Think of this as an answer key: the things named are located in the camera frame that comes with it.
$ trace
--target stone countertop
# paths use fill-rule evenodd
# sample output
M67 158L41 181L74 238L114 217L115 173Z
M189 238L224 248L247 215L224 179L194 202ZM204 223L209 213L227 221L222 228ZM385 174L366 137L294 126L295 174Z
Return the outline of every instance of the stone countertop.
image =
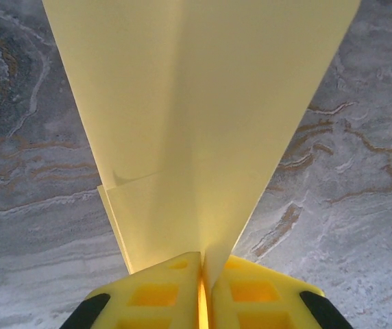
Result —
M127 274L99 184L42 4L0 1L0 328ZM234 253L392 328L392 0L362 2Z

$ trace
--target black rubber pad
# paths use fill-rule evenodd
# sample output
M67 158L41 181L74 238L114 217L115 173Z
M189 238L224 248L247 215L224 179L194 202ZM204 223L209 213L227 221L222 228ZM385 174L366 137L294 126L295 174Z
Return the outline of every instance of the black rubber pad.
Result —
M107 293L101 293L84 300L60 329L90 329L110 298L111 296Z
M323 329L353 329L336 307L325 297L303 291L301 299Z

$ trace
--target marble surface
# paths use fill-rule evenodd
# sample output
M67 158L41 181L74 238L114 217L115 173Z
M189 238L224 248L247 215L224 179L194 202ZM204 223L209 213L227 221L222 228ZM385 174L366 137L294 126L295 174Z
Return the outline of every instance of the marble surface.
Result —
M0 328L127 274L99 184L42 4L0 1ZM392 0L362 2L234 253L392 328Z

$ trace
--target gray marble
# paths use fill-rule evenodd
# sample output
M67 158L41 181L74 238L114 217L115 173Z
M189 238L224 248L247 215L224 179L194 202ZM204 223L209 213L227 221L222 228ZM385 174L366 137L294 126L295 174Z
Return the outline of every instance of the gray marble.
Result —
M127 275L99 184L42 4L0 1L0 328ZM234 253L392 328L392 0L362 2Z

